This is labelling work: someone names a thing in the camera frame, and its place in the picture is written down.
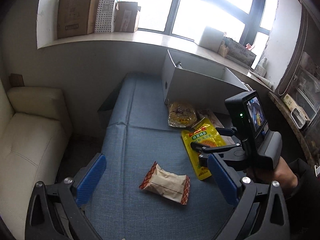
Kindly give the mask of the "right hand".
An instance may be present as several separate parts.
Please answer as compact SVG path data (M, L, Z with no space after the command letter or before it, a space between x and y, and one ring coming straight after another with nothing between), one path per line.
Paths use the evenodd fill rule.
M278 164L273 171L265 172L248 168L246 174L258 183L270 184L272 181L277 181L283 190L292 190L298 185L297 176L282 157L279 158Z

